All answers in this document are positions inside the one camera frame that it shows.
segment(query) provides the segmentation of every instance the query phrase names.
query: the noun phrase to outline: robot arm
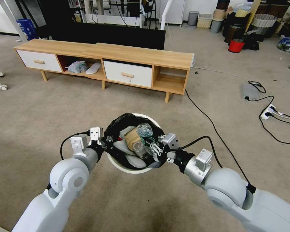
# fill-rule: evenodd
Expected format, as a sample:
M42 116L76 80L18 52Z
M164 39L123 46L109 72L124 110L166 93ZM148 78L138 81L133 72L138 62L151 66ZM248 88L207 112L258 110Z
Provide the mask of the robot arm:
M71 138L74 154L70 159L58 162L51 170L49 185L35 197L13 228L12 232L59 232L67 223L68 209L80 196L89 173L103 152L100 138L102 128L90 129L91 144L86 135Z
M175 134L163 136L164 146L178 148ZM167 153L193 183L206 191L208 199L238 219L251 232L290 232L290 204L276 195L247 189L248 183L229 168L211 170L212 153L203 149L197 156L182 150Z
M68 220L68 209L85 186L89 173L104 151L102 129L91 128L86 136L71 138L74 155L58 162L50 173L50 184L29 204L12 232L59 232ZM179 148L175 134L161 135L150 149L155 160L166 159L204 189L217 207L237 218L247 231L290 232L290 204L267 191L248 190L248 183L229 168L211 171L212 153L203 149L197 156Z

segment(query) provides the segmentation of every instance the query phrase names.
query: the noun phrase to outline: clear plastic bottle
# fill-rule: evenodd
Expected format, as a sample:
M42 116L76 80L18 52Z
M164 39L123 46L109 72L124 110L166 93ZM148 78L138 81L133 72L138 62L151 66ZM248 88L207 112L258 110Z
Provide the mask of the clear plastic bottle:
M136 127L136 132L141 137L141 141L146 147L149 147L152 142L156 142L152 128L148 123L139 124Z

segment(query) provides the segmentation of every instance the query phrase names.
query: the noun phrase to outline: power strip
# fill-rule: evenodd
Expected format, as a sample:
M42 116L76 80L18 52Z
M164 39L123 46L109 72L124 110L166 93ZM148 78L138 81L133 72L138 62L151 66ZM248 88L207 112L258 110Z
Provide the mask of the power strip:
M274 109L276 109L276 107L273 104L270 104L265 110L263 110L262 114L260 115L261 119L267 120L274 112Z

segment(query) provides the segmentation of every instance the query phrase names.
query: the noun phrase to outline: floor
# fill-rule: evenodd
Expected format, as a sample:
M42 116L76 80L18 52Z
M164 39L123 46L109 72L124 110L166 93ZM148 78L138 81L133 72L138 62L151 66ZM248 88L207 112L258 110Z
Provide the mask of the floor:
M290 203L290 146L275 141L258 120L266 100L246 102L240 86L245 80L261 82L275 96L279 111L290 114L290 53L276 48L277 36L260 44L260 51L230 53L222 34L205 29L170 26L165 49L195 53L187 91L215 122L250 182ZM48 184L52 167L60 160L59 147L67 136L90 127L106 128L125 112L154 118L165 133L173 132L184 145L209 135L220 162L239 171L208 119L186 95L101 82L26 69L13 51L17 37L0 35L0 66L9 86L0 90L0 226L11 230L19 217ZM266 127L290 142L290 126L274 119ZM187 149L198 154L210 149L201 141ZM67 143L63 154L72 149ZM120 172L103 155L81 198L70 207L64 229L69 231L244 231L241 224L212 205L175 165L166 163L142 175Z

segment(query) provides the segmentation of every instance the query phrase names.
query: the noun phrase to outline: blue plastic bag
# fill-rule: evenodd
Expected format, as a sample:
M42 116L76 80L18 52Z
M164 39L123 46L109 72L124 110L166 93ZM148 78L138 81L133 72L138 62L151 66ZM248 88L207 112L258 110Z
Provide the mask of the blue plastic bag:
M283 50L285 52L290 52L290 37L283 37L279 42L277 47L280 50Z

